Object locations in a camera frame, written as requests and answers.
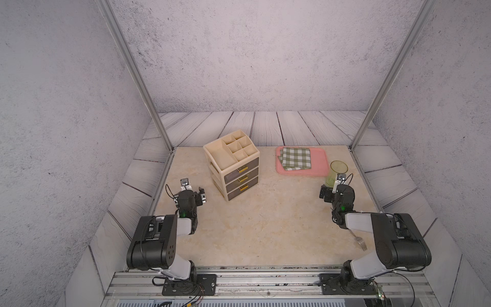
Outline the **beige drawer organizer cabinet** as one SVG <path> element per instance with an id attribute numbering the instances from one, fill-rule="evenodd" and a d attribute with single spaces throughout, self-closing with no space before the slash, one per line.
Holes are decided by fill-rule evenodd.
<path id="1" fill-rule="evenodd" d="M 260 151 L 241 129 L 204 145 L 203 149 L 213 183 L 227 202 L 230 201 L 227 198 L 225 175 L 256 158 L 259 158 L 260 172 Z"/>

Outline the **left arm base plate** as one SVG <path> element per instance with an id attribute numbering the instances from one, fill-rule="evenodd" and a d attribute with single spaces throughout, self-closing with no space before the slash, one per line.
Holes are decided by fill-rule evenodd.
<path id="1" fill-rule="evenodd" d="M 217 275 L 196 276 L 196 281 L 168 280 L 162 286 L 163 296 L 213 296 L 216 294 Z"/>

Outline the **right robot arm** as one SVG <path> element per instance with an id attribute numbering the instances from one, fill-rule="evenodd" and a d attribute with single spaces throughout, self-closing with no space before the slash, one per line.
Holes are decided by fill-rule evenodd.
<path id="1" fill-rule="evenodd" d="M 370 254 L 344 262 L 338 275 L 320 274 L 324 295 L 375 295 L 377 277 L 398 269 L 418 272 L 431 264 L 430 248 L 410 214 L 357 212 L 354 189 L 345 184 L 335 189 L 323 185 L 319 197 L 332 205 L 336 225 L 372 234 L 375 244 Z"/>

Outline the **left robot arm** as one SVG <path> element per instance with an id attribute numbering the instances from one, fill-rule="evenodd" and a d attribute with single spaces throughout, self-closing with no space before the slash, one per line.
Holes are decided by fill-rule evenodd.
<path id="1" fill-rule="evenodd" d="M 177 208 L 174 214 L 140 218 L 126 263 L 129 269 L 156 271 L 170 280 L 195 282 L 196 266 L 177 254 L 176 241 L 196 232 L 198 207 L 207 201 L 205 190 L 193 191 L 187 185 L 171 198 Z"/>

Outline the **grey translucent drawer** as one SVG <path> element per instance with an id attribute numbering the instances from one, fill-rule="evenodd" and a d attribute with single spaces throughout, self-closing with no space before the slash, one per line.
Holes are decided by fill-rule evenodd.
<path id="1" fill-rule="evenodd" d="M 238 187 L 237 189 L 233 190 L 231 193 L 228 193 L 228 201 L 238 197 L 241 195 L 243 192 L 247 191 L 254 185 L 258 184 L 258 177 L 255 177 L 254 179 L 251 179 L 249 182 L 245 183 L 244 185 Z"/>
<path id="2" fill-rule="evenodd" d="M 231 181 L 229 184 L 226 185 L 226 192 L 231 193 L 233 190 L 239 188 L 240 186 L 244 185 L 245 183 L 257 177 L 258 174 L 259 174 L 259 167 Z"/>
<path id="3" fill-rule="evenodd" d="M 230 182 L 237 180 L 240 176 L 246 174 L 248 171 L 251 171 L 258 167 L 259 158 L 256 158 L 247 164 L 238 167 L 236 170 L 231 171 L 229 174 L 224 176 L 225 184 L 229 184 Z"/>

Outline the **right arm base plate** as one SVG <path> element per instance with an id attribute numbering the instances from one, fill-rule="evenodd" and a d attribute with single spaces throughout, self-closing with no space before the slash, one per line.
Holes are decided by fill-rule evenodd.
<path id="1" fill-rule="evenodd" d="M 320 274 L 319 279 L 323 295 L 378 295 L 372 280 L 358 280 L 341 274 Z"/>

